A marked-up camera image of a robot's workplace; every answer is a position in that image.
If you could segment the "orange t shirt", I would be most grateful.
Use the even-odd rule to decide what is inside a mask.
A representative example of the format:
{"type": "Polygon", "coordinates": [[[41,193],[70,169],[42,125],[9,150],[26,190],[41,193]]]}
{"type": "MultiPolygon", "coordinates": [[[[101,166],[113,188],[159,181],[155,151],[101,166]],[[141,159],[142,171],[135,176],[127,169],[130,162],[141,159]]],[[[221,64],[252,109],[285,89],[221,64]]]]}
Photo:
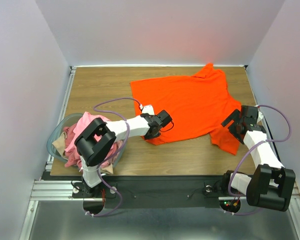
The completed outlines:
{"type": "Polygon", "coordinates": [[[236,155],[239,141],[222,122],[241,108],[228,91],[226,74],[209,63],[194,75],[175,75],[132,81],[133,98],[152,105],[156,114],[166,110],[173,123],[148,143],[162,145],[209,134],[211,143],[236,155]]]}

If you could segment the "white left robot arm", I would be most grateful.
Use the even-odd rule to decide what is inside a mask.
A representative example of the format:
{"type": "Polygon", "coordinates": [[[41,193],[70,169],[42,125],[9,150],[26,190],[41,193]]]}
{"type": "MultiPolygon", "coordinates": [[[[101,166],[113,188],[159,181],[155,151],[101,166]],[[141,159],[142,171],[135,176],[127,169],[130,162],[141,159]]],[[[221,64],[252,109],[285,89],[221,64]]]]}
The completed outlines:
{"type": "Polygon", "coordinates": [[[101,193],[100,168],[102,163],[111,158],[108,153],[116,142],[123,141],[122,146],[114,152],[115,155],[125,147],[128,138],[157,138],[161,135],[161,129],[172,122],[172,117],[165,110],[153,115],[145,112],[120,121],[104,121],[99,117],[92,120],[74,141],[81,159],[85,193],[90,197],[101,193]]]}

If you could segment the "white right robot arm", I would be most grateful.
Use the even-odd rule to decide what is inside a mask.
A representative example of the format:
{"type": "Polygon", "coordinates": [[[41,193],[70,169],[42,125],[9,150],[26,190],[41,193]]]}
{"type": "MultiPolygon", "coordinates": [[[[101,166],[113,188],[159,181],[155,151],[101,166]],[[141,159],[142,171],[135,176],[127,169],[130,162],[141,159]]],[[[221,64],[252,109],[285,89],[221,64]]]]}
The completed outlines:
{"type": "Polygon", "coordinates": [[[242,105],[235,109],[222,126],[248,148],[255,165],[252,176],[239,173],[239,167],[228,170],[220,182],[221,192],[236,198],[245,197],[252,207],[285,212],[291,201],[296,180],[295,172],[284,167],[271,148],[273,139],[259,121],[263,118],[260,105],[242,105]]]}

